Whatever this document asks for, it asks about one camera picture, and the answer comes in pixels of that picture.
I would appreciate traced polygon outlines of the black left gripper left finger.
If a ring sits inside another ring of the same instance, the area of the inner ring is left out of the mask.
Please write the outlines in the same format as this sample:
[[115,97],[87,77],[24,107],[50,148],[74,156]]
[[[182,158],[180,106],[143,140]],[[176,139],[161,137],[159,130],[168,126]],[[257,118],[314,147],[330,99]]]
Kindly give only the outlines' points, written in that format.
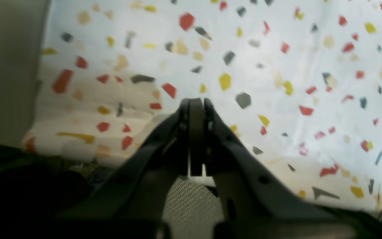
[[189,173],[191,118],[203,131],[200,98],[183,99],[135,154],[90,197],[50,219],[36,220],[27,239],[171,239],[162,219],[167,195]]

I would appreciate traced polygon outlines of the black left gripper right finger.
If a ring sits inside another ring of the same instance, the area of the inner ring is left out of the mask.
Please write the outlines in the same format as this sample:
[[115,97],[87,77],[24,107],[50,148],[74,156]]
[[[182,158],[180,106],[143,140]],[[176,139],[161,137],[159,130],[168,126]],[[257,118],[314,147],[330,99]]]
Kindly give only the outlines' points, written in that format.
[[382,224],[365,213],[307,203],[242,145],[204,99],[213,177],[225,220],[214,239],[382,239]]

